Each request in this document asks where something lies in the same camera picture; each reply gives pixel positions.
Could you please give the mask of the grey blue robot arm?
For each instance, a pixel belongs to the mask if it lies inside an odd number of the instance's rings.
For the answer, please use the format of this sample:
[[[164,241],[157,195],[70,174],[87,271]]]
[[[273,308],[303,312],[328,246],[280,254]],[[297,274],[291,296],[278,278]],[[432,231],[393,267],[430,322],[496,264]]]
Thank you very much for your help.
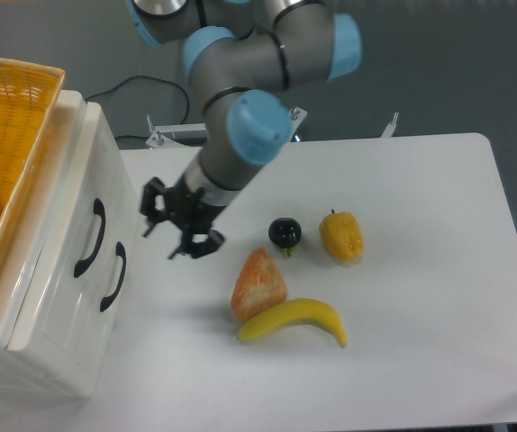
[[[136,32],[150,46],[181,41],[186,80],[204,116],[207,141],[177,183],[149,180],[141,214],[154,228],[181,233],[176,252],[217,251],[214,220],[292,138],[287,89],[356,70],[363,42],[355,20],[322,1],[267,1],[269,26],[255,24],[250,1],[130,1]]]

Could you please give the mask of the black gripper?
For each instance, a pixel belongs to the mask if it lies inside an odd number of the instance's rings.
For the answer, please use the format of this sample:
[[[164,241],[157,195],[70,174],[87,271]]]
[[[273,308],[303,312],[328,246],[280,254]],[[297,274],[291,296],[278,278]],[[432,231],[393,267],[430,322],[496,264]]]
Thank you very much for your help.
[[[198,259],[216,252],[225,237],[212,229],[214,220],[226,209],[203,202],[204,188],[190,190],[184,175],[166,190],[158,177],[152,177],[142,189],[140,214],[145,217],[147,228],[142,234],[147,238],[157,225],[170,221],[183,231],[178,246],[168,255],[172,260],[178,255]],[[157,199],[165,206],[159,209]],[[195,235],[206,235],[204,241],[194,241]]]

